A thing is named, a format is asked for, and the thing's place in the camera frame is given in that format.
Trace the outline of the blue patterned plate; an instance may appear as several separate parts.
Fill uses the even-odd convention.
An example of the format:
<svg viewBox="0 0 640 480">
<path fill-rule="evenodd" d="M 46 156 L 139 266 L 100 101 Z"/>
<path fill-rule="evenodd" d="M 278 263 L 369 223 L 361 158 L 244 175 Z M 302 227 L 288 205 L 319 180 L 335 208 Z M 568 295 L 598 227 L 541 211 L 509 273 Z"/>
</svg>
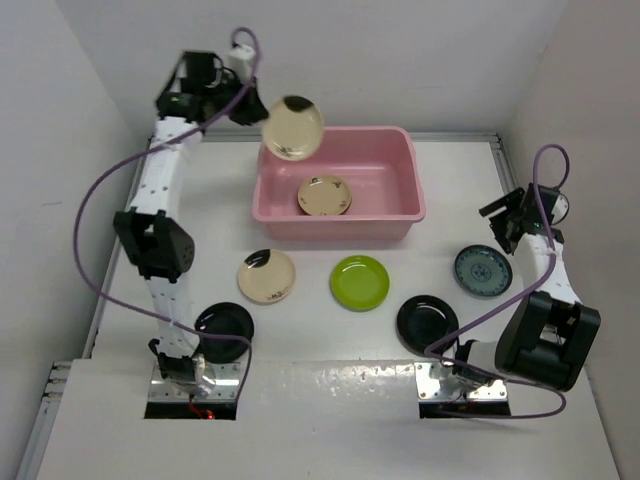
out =
<svg viewBox="0 0 640 480">
<path fill-rule="evenodd" d="M 453 273 L 459 286 L 481 298 L 504 294 L 513 281 L 513 270 L 506 257 L 487 245 L 470 245 L 458 252 Z"/>
</svg>

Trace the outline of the cream floral plate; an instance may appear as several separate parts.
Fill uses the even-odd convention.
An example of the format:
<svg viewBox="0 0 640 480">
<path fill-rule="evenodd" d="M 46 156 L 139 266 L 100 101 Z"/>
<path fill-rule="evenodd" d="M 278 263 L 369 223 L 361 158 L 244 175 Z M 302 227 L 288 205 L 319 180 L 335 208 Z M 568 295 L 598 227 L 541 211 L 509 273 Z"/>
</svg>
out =
<svg viewBox="0 0 640 480">
<path fill-rule="evenodd" d="M 304 180 L 298 188 L 297 200 L 307 215 L 336 216 L 351 206 L 352 193 L 343 178 L 325 174 Z"/>
</svg>

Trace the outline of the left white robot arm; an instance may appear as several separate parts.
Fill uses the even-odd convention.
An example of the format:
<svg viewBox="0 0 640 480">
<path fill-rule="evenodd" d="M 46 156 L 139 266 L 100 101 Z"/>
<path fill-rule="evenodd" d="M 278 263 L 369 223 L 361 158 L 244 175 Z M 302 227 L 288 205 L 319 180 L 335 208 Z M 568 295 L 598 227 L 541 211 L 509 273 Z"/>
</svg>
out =
<svg viewBox="0 0 640 480">
<path fill-rule="evenodd" d="M 201 371 L 194 360 L 200 341 L 179 327 L 191 317 L 188 272 L 195 259 L 194 240 L 178 223 L 184 175 L 207 121 L 228 117 L 239 125 L 254 125 L 267 118 L 257 94 L 257 57 L 255 48 L 241 44 L 233 45 L 225 59 L 204 51 L 182 54 L 155 102 L 153 151 L 146 157 L 138 190 L 113 220 L 160 317 L 149 347 L 162 377 L 181 386 L 195 385 Z"/>
</svg>

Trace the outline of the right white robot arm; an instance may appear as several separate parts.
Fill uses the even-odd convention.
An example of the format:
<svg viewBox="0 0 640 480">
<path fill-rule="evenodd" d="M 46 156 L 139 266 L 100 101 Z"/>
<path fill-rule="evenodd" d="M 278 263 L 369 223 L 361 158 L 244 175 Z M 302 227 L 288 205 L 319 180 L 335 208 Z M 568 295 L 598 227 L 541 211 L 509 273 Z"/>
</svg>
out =
<svg viewBox="0 0 640 480">
<path fill-rule="evenodd" d="M 529 290 L 517 300 L 499 339 L 466 341 L 455 372 L 486 381 L 500 374 L 567 392 L 584 366 L 601 324 L 599 312 L 573 290 L 563 261 L 564 237 L 555 225 L 568 201 L 558 188 L 529 185 L 481 208 L 505 254 L 518 264 Z"/>
</svg>

